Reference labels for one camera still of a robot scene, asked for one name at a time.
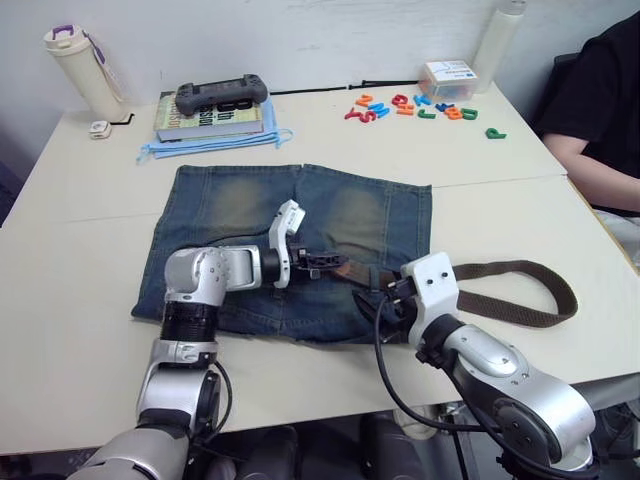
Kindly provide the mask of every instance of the black shirt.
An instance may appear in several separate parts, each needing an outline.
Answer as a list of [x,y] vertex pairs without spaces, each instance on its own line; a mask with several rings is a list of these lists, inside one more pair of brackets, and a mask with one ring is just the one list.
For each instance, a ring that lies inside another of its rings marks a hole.
[[640,178],[639,25],[640,12],[589,40],[536,128],[587,140],[584,155],[635,178]]

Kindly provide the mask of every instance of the stack of books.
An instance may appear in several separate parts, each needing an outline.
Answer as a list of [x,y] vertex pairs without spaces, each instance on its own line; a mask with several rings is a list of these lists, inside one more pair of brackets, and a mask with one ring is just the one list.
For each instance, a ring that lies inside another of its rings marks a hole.
[[263,132],[263,114],[259,104],[223,112],[215,106],[207,106],[186,117],[178,111],[175,98],[175,92],[160,94],[153,128],[161,142],[241,137]]

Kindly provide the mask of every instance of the person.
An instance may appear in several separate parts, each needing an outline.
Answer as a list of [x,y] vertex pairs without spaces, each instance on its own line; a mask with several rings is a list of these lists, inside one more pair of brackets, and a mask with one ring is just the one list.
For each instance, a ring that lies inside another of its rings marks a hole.
[[587,41],[536,130],[640,267],[639,24]]

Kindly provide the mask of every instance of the blue face mask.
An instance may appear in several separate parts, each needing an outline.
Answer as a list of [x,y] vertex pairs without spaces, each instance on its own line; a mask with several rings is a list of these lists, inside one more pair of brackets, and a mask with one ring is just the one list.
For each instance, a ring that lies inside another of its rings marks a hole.
[[238,135],[182,142],[147,143],[141,147],[140,155],[138,155],[136,162],[144,163],[151,154],[153,154],[155,158],[166,158],[186,155],[188,153],[263,145],[265,143],[275,143],[276,148],[280,148],[280,145],[293,138],[293,132],[291,130],[288,128],[278,128],[271,98],[267,98],[262,104],[262,124],[263,132],[253,135]]

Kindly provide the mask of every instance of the bottle lid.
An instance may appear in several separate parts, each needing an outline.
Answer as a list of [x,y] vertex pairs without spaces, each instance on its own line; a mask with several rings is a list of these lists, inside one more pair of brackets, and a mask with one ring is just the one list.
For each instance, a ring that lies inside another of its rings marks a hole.
[[44,38],[49,53],[57,56],[72,55],[91,43],[78,25],[60,25],[49,30]]
[[526,0],[505,0],[500,4],[498,10],[507,15],[522,15],[525,8],[527,8]]

